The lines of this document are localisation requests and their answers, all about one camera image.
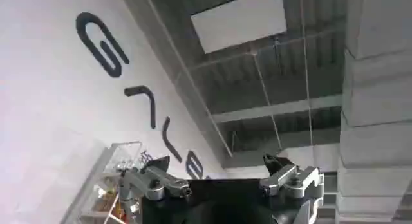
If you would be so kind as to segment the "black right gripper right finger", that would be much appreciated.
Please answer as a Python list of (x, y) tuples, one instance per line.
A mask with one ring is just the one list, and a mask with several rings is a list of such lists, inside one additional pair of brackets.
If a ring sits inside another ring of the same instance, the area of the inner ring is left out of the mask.
[(267, 196), (276, 196), (283, 190), (293, 199), (304, 198), (307, 194), (313, 199), (324, 196), (324, 173), (318, 167), (301, 169), (286, 157), (263, 155), (269, 177), (259, 181), (259, 187)]

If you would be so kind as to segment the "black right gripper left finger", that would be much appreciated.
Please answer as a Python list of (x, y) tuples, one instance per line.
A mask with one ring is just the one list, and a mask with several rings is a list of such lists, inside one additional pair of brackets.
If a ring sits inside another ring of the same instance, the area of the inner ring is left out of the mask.
[(160, 201), (166, 194), (175, 198), (188, 198), (191, 188), (187, 180), (177, 178), (167, 172), (170, 157), (148, 161), (141, 169), (132, 167), (121, 172), (118, 181), (119, 198), (131, 200), (135, 196), (145, 196), (151, 201)]

